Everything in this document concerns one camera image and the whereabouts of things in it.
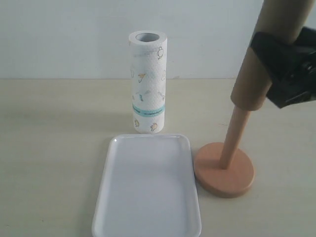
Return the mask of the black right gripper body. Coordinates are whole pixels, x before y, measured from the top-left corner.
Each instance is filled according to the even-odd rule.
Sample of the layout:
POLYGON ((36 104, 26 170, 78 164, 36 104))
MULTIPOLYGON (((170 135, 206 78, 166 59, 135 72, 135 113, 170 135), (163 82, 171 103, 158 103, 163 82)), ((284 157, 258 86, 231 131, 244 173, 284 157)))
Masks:
POLYGON ((303 27, 291 44, 271 37, 268 52, 266 68, 272 85, 266 97, 280 109, 312 101, 316 94, 316 30, 303 27))

